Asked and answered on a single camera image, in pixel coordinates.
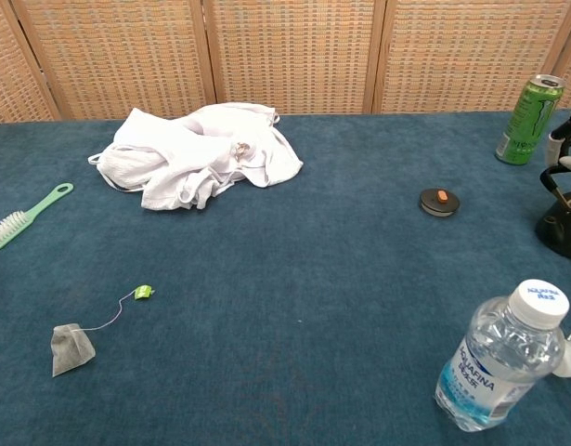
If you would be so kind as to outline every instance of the tea bag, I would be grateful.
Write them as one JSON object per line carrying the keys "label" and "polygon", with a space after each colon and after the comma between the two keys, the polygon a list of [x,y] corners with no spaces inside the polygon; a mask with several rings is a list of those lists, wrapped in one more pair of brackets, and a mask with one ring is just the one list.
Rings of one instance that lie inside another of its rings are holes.
{"label": "tea bag", "polygon": [[78,323],[54,327],[52,334],[52,377],[85,364],[96,356],[91,341]]}
{"label": "tea bag", "polygon": [[141,285],[132,291],[130,294],[125,295],[118,301],[120,310],[116,313],[111,321],[104,323],[96,328],[81,328],[78,323],[67,323],[66,325],[59,325],[54,327],[52,334],[52,377],[64,374],[69,370],[79,367],[96,356],[96,350],[93,348],[91,341],[85,332],[100,330],[107,327],[120,316],[122,313],[122,301],[131,295],[135,296],[135,300],[148,298],[155,290],[152,290],[149,285]]}

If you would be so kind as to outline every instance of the crumpled white fabric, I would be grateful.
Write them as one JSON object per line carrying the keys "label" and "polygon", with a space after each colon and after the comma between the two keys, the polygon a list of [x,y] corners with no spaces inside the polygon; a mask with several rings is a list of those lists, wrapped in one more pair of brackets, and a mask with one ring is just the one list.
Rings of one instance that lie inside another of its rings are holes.
{"label": "crumpled white fabric", "polygon": [[297,175],[303,163],[273,126],[278,121],[274,108],[244,102],[174,120],[133,109],[113,142],[88,161],[113,188],[142,191],[144,208],[203,209],[236,181],[265,188]]}

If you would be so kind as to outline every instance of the green tea bag tag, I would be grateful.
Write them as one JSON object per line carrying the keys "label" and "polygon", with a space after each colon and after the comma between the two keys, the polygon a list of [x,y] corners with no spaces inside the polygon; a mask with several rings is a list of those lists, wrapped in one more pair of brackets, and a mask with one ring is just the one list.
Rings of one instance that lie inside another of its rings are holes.
{"label": "green tea bag tag", "polygon": [[148,299],[155,290],[151,289],[150,285],[140,285],[135,289],[135,300]]}

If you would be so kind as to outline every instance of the green handle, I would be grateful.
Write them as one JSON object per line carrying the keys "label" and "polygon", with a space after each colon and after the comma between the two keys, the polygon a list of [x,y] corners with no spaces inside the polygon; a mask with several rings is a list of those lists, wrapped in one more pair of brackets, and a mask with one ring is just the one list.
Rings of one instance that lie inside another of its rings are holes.
{"label": "green handle", "polygon": [[71,183],[58,184],[50,193],[46,195],[46,197],[40,203],[36,204],[29,211],[27,211],[25,216],[27,216],[30,221],[33,221],[33,219],[36,218],[50,204],[71,193],[73,189],[74,186]]}

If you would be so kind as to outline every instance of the white bottle cap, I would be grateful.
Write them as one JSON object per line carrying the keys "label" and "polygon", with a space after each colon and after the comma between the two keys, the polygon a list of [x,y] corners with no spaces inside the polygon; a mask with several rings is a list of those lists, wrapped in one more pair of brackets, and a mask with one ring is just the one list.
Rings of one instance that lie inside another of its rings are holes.
{"label": "white bottle cap", "polygon": [[519,321],[540,330],[558,327],[570,309],[562,290],[537,279],[520,283],[510,296],[508,305]]}
{"label": "white bottle cap", "polygon": [[553,374],[560,378],[571,378],[571,341],[565,341],[564,357]]}

